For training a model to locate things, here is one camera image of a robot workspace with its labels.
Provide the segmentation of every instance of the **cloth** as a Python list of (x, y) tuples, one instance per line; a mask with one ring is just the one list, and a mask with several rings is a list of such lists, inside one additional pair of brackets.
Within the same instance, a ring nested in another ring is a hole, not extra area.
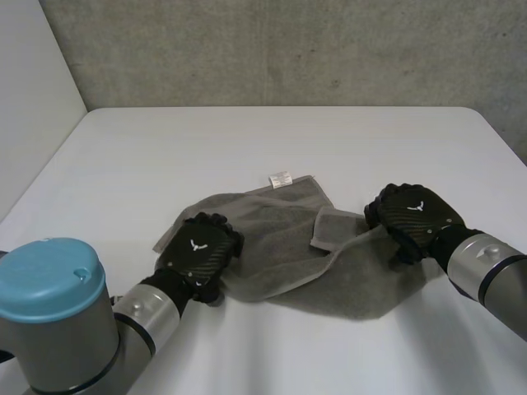
[(226, 216), (245, 237), (240, 259), (222, 274), (226, 294), (242, 301), (265, 300), (321, 276), (331, 254), (310, 245), (321, 207), (333, 207), (311, 176), (293, 185), (248, 193), (224, 193), (186, 208), (154, 247), (161, 253), (185, 219), (203, 211)]
[(344, 318), (379, 318), (443, 274), (433, 259), (397, 261), (399, 245), (384, 228), (368, 230), (363, 216), (331, 207), (320, 210), (311, 245), (331, 252), (329, 270), (270, 302)]
[(208, 197), (185, 209), (154, 248), (161, 253), (185, 219), (204, 211), (226, 216), (245, 236), (240, 259), (222, 274), (225, 292), (294, 309), (352, 319), (379, 318), (442, 271), (392, 259), (398, 245), (384, 228), (336, 210), (310, 177), (293, 185)]

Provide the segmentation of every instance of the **silver metal cylinder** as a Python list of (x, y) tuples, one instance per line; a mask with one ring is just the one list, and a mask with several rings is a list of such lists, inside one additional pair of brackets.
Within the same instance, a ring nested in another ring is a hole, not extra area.
[(487, 275), (508, 258), (517, 255), (522, 253), (490, 235), (474, 235), (452, 253), (447, 274), (472, 299), (482, 302), (479, 291)]
[(180, 312), (162, 290), (138, 284), (115, 306), (114, 312), (129, 317), (151, 338), (160, 350), (180, 323)]
[(0, 318), (0, 333), (29, 385), (41, 392), (81, 388), (105, 372), (119, 348), (106, 289), (90, 307), (60, 321), (33, 324)]
[(515, 261), (496, 274), (485, 293), (484, 305), (527, 341), (527, 259)]

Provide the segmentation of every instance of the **fabric label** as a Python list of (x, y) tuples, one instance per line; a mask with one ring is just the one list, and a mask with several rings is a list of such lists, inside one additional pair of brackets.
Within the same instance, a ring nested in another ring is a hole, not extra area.
[(287, 171), (281, 171), (280, 173), (269, 175), (273, 189), (285, 187), (293, 184), (293, 178)]

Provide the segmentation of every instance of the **table surface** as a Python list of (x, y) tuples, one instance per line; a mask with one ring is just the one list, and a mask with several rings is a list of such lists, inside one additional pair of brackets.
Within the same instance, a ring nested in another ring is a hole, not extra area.
[[(388, 183), (425, 184), (469, 226), (527, 251), (527, 169), (478, 113), (381, 107), (94, 111), (0, 224), (0, 249), (83, 239), (123, 294), (151, 273), (152, 246), (186, 206), (282, 170), (314, 175), (355, 212)], [(442, 277), (363, 322), (192, 302), (131, 393), (524, 394), (526, 368), (527, 344)], [(15, 361), (0, 388), (26, 388)]]

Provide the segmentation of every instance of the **carbon fiber hand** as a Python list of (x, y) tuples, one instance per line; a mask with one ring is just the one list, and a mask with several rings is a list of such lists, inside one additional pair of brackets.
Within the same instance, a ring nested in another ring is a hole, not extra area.
[(415, 263), (430, 256), (438, 232), (463, 219), (443, 199), (422, 185), (389, 184), (365, 207), (370, 228), (382, 225), (401, 245), (398, 258)]
[(200, 212), (186, 220), (156, 263), (157, 269), (180, 274), (193, 289), (193, 298), (211, 304), (221, 297), (219, 279), (233, 256), (239, 257), (243, 236), (224, 216)]

